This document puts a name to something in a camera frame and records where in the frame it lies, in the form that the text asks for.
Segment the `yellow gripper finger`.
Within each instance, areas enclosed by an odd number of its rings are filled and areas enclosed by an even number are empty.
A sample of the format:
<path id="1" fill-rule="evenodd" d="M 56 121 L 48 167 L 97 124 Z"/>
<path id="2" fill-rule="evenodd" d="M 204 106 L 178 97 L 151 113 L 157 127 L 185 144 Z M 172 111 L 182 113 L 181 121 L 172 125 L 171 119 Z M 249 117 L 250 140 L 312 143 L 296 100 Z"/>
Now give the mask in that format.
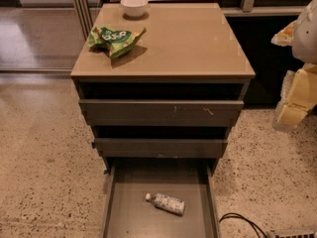
<path id="1" fill-rule="evenodd" d="M 295 21 L 289 23 L 286 27 L 275 34 L 270 42 L 281 47 L 292 46 L 294 26 Z"/>
<path id="2" fill-rule="evenodd" d="M 289 70 L 283 80 L 277 105 L 277 122 L 297 126 L 317 105 L 317 67 Z"/>

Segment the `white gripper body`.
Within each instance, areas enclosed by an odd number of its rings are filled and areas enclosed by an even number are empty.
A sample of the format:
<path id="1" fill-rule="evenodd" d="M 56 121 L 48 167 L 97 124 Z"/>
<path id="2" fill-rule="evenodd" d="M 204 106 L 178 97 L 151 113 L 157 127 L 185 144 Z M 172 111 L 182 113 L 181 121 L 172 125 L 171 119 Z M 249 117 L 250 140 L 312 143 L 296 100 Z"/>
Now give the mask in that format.
<path id="1" fill-rule="evenodd" d="M 295 22 L 292 54 L 306 63 L 317 63 L 317 0 L 312 0 Z"/>

